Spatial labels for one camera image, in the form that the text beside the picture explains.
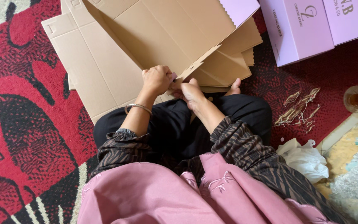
pink box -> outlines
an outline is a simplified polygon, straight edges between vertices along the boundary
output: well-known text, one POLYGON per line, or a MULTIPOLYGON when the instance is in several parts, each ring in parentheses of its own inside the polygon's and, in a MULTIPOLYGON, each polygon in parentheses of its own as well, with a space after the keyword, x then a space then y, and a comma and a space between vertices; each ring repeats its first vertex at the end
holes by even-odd
POLYGON ((358 38, 358 0, 323 0, 334 44, 358 38))
POLYGON ((260 0, 277 66, 334 48, 322 0, 260 0))

elastic cuff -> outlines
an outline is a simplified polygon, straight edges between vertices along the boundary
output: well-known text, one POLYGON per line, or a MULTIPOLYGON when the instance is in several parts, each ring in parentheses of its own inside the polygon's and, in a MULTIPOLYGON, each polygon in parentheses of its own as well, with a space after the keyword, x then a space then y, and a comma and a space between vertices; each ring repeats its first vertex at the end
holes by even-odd
POLYGON ((216 142, 224 131, 233 123, 231 120, 231 116, 226 116, 223 120, 219 123, 219 125, 215 128, 215 130, 211 134, 210 140, 212 142, 216 142))
POLYGON ((149 134, 142 135, 138 137, 135 132, 126 129, 126 128, 120 128, 116 132, 108 133, 106 135, 108 140, 115 139, 117 141, 127 141, 127 140, 136 140, 136 141, 142 141, 148 139, 149 134))
POLYGON ((137 138, 137 137, 138 137, 138 136, 135 134, 135 132, 133 132, 133 131, 127 129, 127 128, 119 128, 119 129, 116 131, 116 133, 117 133, 117 132, 127 134, 128 137, 132 137, 132 138, 137 138))

red carpet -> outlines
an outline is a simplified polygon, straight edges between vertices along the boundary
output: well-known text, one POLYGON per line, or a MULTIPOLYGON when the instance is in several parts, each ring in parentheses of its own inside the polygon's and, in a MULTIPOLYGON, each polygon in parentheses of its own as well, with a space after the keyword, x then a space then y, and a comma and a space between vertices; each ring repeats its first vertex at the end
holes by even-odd
MULTIPOLYGON (((95 166, 92 122, 40 22, 60 14, 57 0, 0 1, 0 223, 75 223, 82 186, 95 166)), ((253 75, 242 93, 263 97, 273 120, 288 95, 321 87, 316 127, 275 127, 280 138, 320 141, 350 113, 344 91, 358 84, 358 40, 306 61, 277 68, 263 18, 256 22, 264 43, 255 47, 253 75)))

silver bangle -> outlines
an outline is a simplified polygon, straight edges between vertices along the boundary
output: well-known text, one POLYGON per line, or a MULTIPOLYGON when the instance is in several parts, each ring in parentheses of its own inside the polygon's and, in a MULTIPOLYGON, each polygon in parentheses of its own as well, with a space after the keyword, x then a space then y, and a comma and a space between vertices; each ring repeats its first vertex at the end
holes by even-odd
POLYGON ((152 114, 152 112, 149 110, 149 109, 147 109, 147 107, 145 107, 145 106, 142 106, 142 105, 140 105, 140 104, 128 104, 128 105, 126 105, 125 106, 125 113, 126 114, 128 114, 128 107, 130 107, 130 106, 137 106, 137 107, 140 107, 140 108, 142 108, 142 109, 145 109, 147 112, 149 112, 150 113, 150 116, 152 116, 153 114, 152 114))

cardboard hole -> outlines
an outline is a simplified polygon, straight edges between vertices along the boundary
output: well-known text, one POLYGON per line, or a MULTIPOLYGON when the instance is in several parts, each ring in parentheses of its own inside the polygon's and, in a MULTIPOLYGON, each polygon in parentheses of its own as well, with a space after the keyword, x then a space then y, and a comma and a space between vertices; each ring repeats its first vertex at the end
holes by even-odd
POLYGON ((49 25, 48 25, 48 27, 49 27, 49 29, 51 30, 51 33, 53 33, 52 27, 51 27, 51 26, 49 26, 49 25))

